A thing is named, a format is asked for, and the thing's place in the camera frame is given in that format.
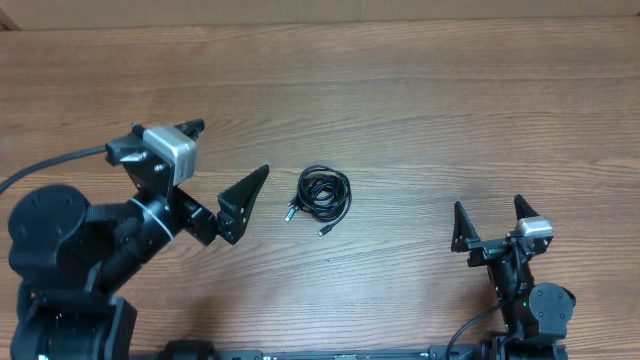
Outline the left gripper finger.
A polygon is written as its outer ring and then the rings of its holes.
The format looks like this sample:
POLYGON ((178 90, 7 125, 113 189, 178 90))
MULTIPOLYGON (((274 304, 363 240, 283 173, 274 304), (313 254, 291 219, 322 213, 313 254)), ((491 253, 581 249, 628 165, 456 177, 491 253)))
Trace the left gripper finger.
POLYGON ((177 130, 192 140, 197 140, 205 129, 203 119, 195 119, 175 126, 177 130))
POLYGON ((229 244, 235 245, 244 236, 253 206, 269 170, 269 165, 264 164, 218 195, 218 233, 229 244))

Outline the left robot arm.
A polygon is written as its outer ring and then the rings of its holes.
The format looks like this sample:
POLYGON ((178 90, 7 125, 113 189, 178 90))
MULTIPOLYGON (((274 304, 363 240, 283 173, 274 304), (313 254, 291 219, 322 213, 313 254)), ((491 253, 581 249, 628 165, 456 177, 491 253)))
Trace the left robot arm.
POLYGON ((202 120, 134 126, 101 147, 136 193, 120 204, 92 204, 78 189, 38 188, 14 207, 9 265, 21 278, 15 359, 125 359, 136 309, 118 290, 181 232, 202 244, 237 242, 269 169, 261 166, 220 193, 212 212, 182 184, 195 170, 202 120))

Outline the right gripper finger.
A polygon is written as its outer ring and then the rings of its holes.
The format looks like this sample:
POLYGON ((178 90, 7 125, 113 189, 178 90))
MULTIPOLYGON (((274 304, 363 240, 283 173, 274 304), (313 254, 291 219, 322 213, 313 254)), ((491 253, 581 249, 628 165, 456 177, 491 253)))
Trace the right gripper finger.
POLYGON ((481 239, 476 232, 461 201, 454 204, 454 228, 451 240, 452 252, 468 252, 474 249, 481 239))
POLYGON ((524 199, 524 197, 521 194, 517 194, 514 196, 513 203, 516 211, 516 217, 518 220, 539 216, 539 213, 536 212, 529 205, 529 203, 524 199))

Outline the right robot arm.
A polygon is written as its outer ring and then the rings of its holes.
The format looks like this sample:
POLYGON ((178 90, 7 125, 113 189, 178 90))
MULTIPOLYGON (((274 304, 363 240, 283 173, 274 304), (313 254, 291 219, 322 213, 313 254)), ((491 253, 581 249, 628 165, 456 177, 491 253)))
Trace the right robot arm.
POLYGON ((449 340, 447 359, 566 359, 566 347, 558 342, 567 335, 567 324, 576 297, 554 283, 535 282, 529 262, 549 248, 554 228, 520 194, 513 198, 517 222, 499 239, 483 241, 461 201, 454 204, 451 250, 469 255, 470 268, 485 267, 498 302, 469 320, 449 340), (505 330, 489 334, 467 353, 456 342, 472 326, 496 312, 505 330))

